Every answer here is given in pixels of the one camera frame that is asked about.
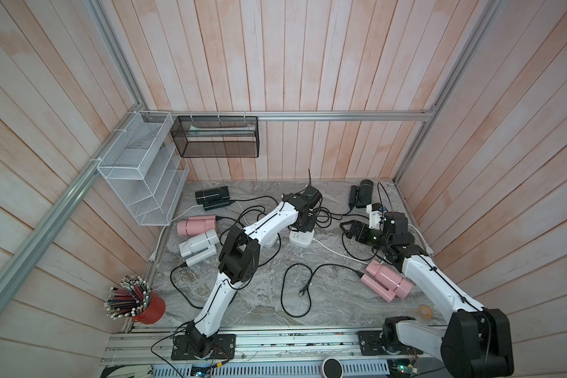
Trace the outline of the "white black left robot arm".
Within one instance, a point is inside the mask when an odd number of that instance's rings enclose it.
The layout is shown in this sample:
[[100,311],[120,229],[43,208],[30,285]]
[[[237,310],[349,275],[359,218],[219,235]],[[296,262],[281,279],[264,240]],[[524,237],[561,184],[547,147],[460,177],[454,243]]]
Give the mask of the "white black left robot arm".
[[316,187],[282,196],[277,207],[245,228],[229,230],[218,258],[218,274],[214,287],[198,316],[187,324],[184,336],[192,354],[208,356],[214,347],[214,336],[235,293],[255,275],[262,247],[271,247],[279,232],[291,226],[299,232],[311,233],[316,224],[317,207],[322,195]]

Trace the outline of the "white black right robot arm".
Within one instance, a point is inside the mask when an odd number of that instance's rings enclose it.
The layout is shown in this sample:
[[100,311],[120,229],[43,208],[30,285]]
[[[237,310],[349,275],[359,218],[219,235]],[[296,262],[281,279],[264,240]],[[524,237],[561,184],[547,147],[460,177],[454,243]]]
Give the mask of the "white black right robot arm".
[[454,377],[502,377],[514,372],[510,321],[499,309],[471,298],[436,266],[410,232],[406,215],[373,211],[369,223],[343,222],[343,236],[382,252],[361,281],[391,302],[419,287],[441,313],[446,327],[431,329],[412,317],[386,319],[382,343],[389,352],[413,347],[439,359]]

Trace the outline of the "pink hair dryer under arm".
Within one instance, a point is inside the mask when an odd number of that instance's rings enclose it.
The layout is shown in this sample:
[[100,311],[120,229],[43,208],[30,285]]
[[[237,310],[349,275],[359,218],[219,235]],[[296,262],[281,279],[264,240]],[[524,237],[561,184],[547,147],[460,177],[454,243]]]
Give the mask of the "pink hair dryer under arm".
[[392,302],[395,298],[404,299],[414,288],[411,282],[376,260],[368,264],[361,282],[386,302]]

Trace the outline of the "dark green dryer far right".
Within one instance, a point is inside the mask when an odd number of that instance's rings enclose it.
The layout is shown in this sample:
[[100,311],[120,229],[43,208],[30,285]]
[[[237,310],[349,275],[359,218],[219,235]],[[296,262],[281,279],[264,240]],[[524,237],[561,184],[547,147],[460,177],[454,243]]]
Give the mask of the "dark green dryer far right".
[[371,180],[362,180],[359,185],[352,185],[348,205],[351,209],[365,209],[372,203],[374,183]]

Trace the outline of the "white square power strip right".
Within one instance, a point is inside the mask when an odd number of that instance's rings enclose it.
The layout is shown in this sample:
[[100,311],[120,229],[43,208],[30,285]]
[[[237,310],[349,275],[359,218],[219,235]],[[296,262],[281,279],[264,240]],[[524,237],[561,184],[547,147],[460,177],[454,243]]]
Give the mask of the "white square power strip right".
[[296,247],[307,248],[310,246],[314,238],[314,231],[311,232],[301,232],[301,231],[290,231],[289,241]]

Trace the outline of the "dark green folded hair dryer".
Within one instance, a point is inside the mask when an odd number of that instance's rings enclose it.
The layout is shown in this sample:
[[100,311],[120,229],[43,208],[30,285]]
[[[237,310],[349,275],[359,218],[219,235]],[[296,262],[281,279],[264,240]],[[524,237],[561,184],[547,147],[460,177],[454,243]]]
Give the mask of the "dark green folded hair dryer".
[[232,204],[228,186],[215,187],[195,192],[195,200],[204,211],[219,209]]

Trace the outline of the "tape roll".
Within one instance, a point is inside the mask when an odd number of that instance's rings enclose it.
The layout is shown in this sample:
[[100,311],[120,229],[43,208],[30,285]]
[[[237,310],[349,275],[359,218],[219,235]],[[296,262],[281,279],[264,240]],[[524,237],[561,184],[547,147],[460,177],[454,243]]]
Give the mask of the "tape roll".
[[431,319],[434,315],[432,308],[427,305],[419,306],[418,313],[423,319]]

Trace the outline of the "white hair dryer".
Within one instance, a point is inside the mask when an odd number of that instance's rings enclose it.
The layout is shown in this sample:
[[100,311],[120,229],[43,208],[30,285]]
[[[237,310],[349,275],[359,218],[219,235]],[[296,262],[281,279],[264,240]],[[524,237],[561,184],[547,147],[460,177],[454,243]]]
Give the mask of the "white hair dryer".
[[179,245],[183,266],[194,266],[217,253],[219,238],[215,229],[193,236]]

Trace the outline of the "pink folded hair dryer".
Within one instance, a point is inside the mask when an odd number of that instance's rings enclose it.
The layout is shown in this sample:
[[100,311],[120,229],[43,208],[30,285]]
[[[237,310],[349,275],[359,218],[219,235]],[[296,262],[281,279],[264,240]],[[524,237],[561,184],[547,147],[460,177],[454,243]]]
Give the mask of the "pink folded hair dryer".
[[188,219],[181,220],[176,225],[176,232],[181,237],[198,236],[209,230],[216,228],[216,216],[195,216]]

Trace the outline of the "round black white knob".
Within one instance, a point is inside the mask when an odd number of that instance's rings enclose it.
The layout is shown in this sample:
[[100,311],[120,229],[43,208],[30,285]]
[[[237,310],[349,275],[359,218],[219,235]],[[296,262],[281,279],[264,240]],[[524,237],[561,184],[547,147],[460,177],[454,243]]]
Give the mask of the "round black white knob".
[[322,378],[342,378],[343,374],[343,365],[338,359],[326,358],[321,362],[320,375]]

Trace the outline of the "red pencil cup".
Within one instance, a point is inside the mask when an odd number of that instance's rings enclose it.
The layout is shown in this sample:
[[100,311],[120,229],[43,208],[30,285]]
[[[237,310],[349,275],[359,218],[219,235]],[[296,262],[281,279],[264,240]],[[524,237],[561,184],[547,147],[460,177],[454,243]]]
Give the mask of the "red pencil cup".
[[114,320],[128,318],[133,323],[151,325],[165,315],[166,304],[143,277],[127,275],[109,289],[104,310]]

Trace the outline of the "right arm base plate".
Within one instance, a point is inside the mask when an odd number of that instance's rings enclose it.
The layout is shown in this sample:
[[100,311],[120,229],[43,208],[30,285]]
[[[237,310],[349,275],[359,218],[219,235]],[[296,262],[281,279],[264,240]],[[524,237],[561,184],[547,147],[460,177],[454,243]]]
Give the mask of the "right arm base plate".
[[357,332],[362,356],[424,354],[419,349],[400,343],[395,328],[400,321],[415,321],[415,318],[408,316],[387,318],[379,331]]

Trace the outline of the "black mesh wall basket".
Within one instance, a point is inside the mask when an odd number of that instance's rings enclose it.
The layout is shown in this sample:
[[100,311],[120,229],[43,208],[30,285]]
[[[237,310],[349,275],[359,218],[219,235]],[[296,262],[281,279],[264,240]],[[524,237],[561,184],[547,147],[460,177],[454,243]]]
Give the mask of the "black mesh wall basket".
[[258,118],[250,116],[179,116],[170,135],[183,158],[257,158]]

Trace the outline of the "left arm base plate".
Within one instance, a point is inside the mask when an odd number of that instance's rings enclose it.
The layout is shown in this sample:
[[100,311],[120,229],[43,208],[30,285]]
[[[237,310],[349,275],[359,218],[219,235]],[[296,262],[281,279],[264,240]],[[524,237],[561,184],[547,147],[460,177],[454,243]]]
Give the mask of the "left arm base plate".
[[235,357],[236,335],[216,333],[208,338],[183,333],[173,338],[173,361],[231,360]]

